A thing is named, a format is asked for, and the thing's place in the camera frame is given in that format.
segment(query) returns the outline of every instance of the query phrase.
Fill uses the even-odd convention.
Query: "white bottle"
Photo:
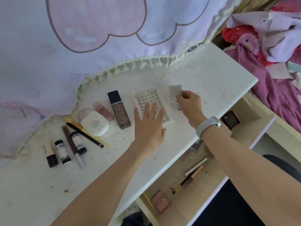
[[[84,108],[77,114],[78,121],[93,136],[102,136],[109,129],[109,122],[98,112]]]

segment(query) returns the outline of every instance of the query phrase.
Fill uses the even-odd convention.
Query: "pink bottle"
[[[108,121],[114,118],[114,115],[100,102],[94,102],[93,108],[96,112],[103,115]]]

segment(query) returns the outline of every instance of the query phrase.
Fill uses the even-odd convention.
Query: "paper note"
[[[273,79],[294,79],[288,72],[285,63],[276,63],[265,68]]]

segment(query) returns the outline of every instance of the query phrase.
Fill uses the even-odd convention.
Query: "hand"
[[[164,117],[164,109],[161,109],[156,119],[157,104],[153,103],[149,111],[150,105],[145,105],[142,120],[140,120],[138,109],[134,109],[135,116],[135,140],[133,142],[135,148],[148,157],[163,142],[166,129],[162,129]]]
[[[176,96],[177,101],[183,111],[183,114],[188,119],[190,126],[194,129],[198,127],[207,118],[202,112],[201,97],[191,91],[182,91],[183,96]]]

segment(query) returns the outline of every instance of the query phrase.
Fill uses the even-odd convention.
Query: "pink blanket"
[[[258,78],[252,90],[255,95],[294,129],[301,133],[301,92],[291,83],[291,79],[272,79],[268,70],[247,51],[237,44],[235,49],[226,53]],[[301,52],[295,53],[291,61],[301,64]]]

